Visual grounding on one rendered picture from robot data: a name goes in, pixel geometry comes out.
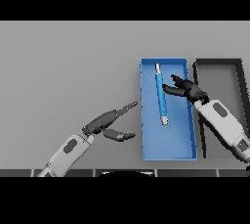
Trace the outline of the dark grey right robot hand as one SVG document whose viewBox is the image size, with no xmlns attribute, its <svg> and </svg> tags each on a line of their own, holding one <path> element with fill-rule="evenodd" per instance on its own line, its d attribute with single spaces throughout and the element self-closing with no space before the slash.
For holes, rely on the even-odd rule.
<svg viewBox="0 0 250 224">
<path fill-rule="evenodd" d="M 162 85 L 162 89 L 166 94 L 186 97 L 192 104 L 200 101 L 202 105 L 205 105 L 209 102 L 207 93 L 202 91 L 194 82 L 182 79 L 175 74 L 172 74 L 171 77 L 175 82 L 174 87 L 167 84 Z"/>
</svg>

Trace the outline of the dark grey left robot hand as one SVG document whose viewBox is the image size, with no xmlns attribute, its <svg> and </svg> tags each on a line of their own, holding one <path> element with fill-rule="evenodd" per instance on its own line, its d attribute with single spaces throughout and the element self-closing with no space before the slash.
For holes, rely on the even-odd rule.
<svg viewBox="0 0 250 224">
<path fill-rule="evenodd" d="M 101 114 L 100 116 L 93 119 L 87 125 L 82 128 L 82 132 L 89 137 L 90 135 L 98 135 L 103 133 L 107 139 L 124 142 L 126 140 L 132 139 L 136 136 L 133 132 L 123 133 L 114 129 L 109 129 L 109 126 L 121 115 L 125 114 L 131 108 L 135 107 L 138 103 L 133 102 L 122 107 L 119 110 L 112 110 Z"/>
</svg>

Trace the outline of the blue pipe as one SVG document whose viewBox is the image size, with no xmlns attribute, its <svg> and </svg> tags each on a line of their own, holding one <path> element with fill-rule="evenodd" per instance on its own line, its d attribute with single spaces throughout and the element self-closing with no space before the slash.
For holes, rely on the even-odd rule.
<svg viewBox="0 0 250 224">
<path fill-rule="evenodd" d="M 163 88 L 162 88 L 163 78 L 162 78 L 162 73 L 160 71 L 159 63 L 155 64 L 155 71 L 156 71 L 155 81 L 156 81 L 160 121 L 162 125 L 167 125 L 168 124 L 167 107 L 166 107 L 166 100 L 165 100 L 165 92 L 163 91 Z"/>
</svg>

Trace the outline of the dark grey bin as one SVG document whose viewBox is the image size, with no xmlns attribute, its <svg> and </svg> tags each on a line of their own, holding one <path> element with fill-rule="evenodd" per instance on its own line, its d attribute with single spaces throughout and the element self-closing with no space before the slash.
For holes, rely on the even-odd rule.
<svg viewBox="0 0 250 224">
<path fill-rule="evenodd" d="M 220 100 L 242 125 L 245 133 L 249 134 L 249 120 L 245 116 L 249 112 L 245 109 L 249 98 L 246 83 L 237 73 L 238 70 L 242 71 L 237 62 L 238 59 L 197 59 L 193 63 L 193 79 L 208 94 L 210 100 Z M 216 129 L 201 115 L 198 120 L 203 157 L 235 159 Z"/>
</svg>

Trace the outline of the blue bin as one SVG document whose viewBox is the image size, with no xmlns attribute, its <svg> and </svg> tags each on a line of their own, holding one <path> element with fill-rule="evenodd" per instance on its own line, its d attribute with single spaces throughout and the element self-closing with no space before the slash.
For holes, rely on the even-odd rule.
<svg viewBox="0 0 250 224">
<path fill-rule="evenodd" d="M 192 104 L 186 97 L 165 95 L 168 124 L 160 121 L 155 64 L 163 82 L 173 86 L 172 74 L 189 79 L 186 58 L 141 58 L 141 123 L 143 160 L 196 160 Z"/>
</svg>

